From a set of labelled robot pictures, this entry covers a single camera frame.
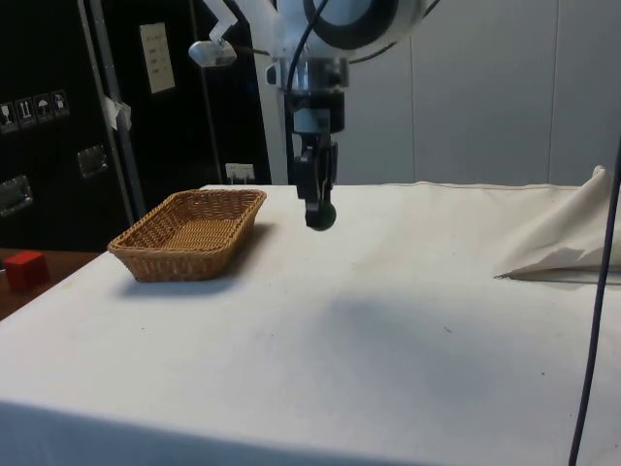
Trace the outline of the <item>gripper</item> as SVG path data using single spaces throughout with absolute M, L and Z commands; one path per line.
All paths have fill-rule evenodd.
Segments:
M 293 93 L 285 100 L 295 134 L 336 134 L 344 130 L 344 94 L 342 92 Z M 298 198 L 305 203 L 307 227 L 323 227 L 325 197 L 331 196 L 338 173 L 338 144 L 319 136 L 303 136 L 302 148 L 294 158 L 294 176 Z

